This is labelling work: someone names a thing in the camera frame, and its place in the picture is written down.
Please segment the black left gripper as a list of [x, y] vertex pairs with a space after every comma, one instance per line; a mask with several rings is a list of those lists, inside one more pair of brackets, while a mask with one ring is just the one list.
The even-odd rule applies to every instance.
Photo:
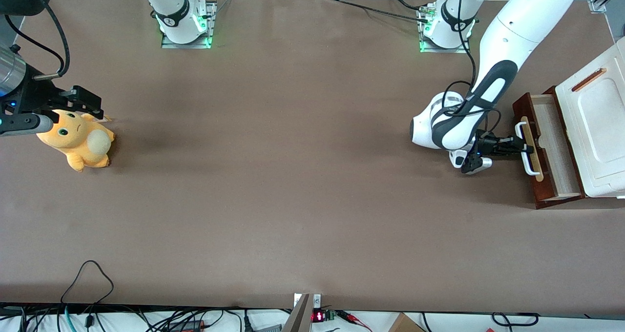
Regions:
[[526, 145], [525, 140], [518, 136], [497, 138], [493, 132], [488, 130], [476, 130], [475, 153], [482, 158], [522, 153], [532, 154], [533, 152], [534, 148]]

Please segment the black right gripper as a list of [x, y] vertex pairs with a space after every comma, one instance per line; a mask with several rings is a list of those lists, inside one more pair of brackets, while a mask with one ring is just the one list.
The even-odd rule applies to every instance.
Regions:
[[52, 81], [34, 80], [34, 76], [41, 74], [31, 66], [25, 68], [25, 75], [19, 87], [19, 113], [39, 113], [41, 110], [62, 109], [76, 116], [89, 115], [94, 120], [105, 120], [102, 110], [102, 99], [97, 94], [74, 85], [72, 87], [72, 102], [61, 96], [63, 90], [58, 89]]

